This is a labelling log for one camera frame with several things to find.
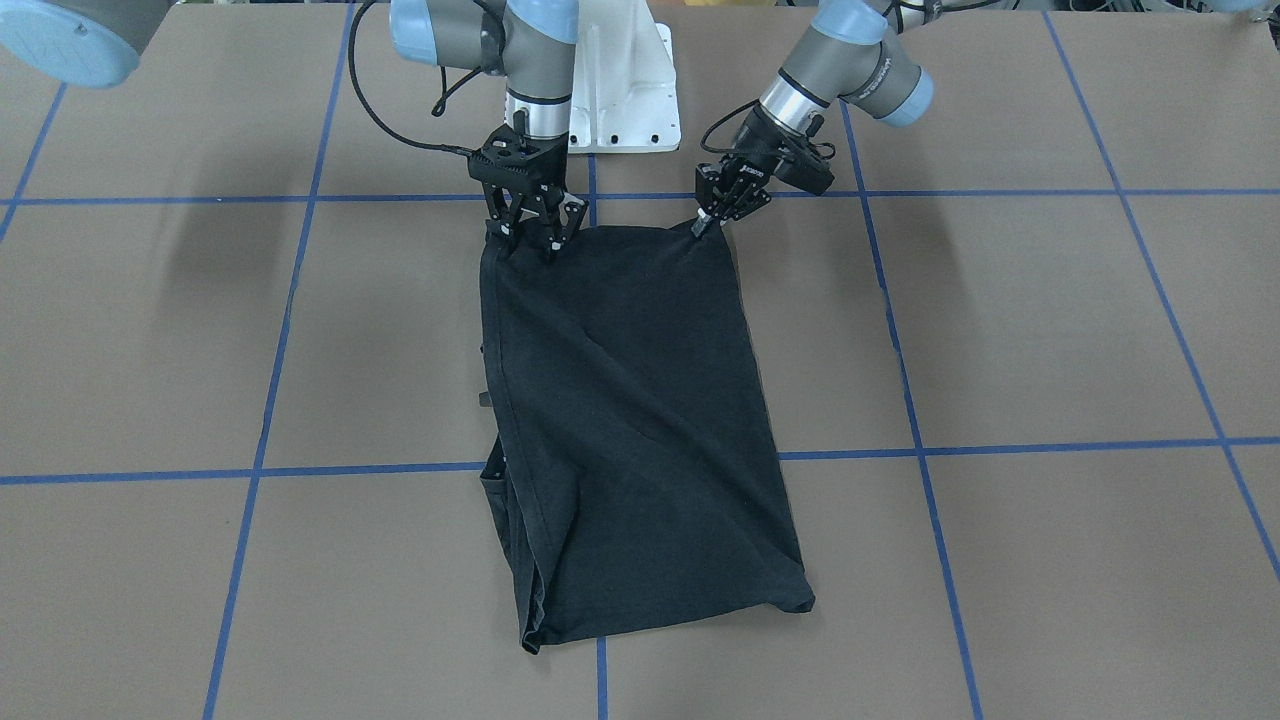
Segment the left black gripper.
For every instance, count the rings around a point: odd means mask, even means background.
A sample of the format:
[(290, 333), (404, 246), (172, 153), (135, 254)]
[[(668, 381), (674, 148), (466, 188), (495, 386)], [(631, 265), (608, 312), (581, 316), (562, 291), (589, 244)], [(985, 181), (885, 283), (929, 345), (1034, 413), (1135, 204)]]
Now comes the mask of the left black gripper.
[[(728, 120), (742, 114), (742, 124), (724, 149), (709, 145), (710, 136)], [(718, 154), (717, 163), (695, 169), (698, 217), (690, 225), (695, 240), (703, 238), (719, 223), (740, 220), (771, 201), (765, 191), (769, 179), (785, 161), (797, 156), (797, 136), (781, 126), (760, 105), (742, 105), (704, 132), (699, 147)]]

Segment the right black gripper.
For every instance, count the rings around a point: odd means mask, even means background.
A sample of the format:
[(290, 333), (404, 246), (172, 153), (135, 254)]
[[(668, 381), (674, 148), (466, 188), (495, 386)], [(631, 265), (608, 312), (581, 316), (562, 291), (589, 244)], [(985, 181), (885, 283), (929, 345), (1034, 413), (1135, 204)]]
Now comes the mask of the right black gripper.
[(532, 215), (548, 236), (543, 247), (543, 261), (553, 263), (562, 249), (575, 238), (582, 227), (589, 201), (557, 184), (530, 184), (517, 187), (513, 181), (483, 181), (486, 204), (486, 233), (494, 234), (499, 258), (508, 258), (522, 237), (521, 223)]

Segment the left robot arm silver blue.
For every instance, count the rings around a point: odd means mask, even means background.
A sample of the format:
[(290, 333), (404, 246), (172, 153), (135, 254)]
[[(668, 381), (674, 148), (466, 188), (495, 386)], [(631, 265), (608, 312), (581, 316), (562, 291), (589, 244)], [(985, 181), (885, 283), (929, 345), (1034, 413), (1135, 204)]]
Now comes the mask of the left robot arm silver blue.
[(934, 82), (900, 44), (891, 14), (867, 1), (819, 3), (760, 97), (722, 117), (701, 137), (701, 149), (719, 159), (695, 170), (694, 237), (764, 208), (772, 181), (826, 193), (835, 176), (829, 154), (814, 138), (833, 102), (899, 128), (925, 115)]

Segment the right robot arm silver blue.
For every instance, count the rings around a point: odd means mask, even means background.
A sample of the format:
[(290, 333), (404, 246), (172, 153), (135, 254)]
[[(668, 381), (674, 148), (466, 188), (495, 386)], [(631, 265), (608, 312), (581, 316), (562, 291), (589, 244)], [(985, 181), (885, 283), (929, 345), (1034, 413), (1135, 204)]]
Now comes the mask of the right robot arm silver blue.
[[(46, 76), (86, 88), (122, 85), (172, 9), (169, 1), (5, 1), (3, 46)], [(506, 81), (506, 118), (477, 149), (415, 149), (467, 161), (486, 204), (486, 232), (554, 258), (580, 231), (588, 202), (566, 187), (571, 145), (576, 1), (393, 1), (397, 54), (466, 79)]]

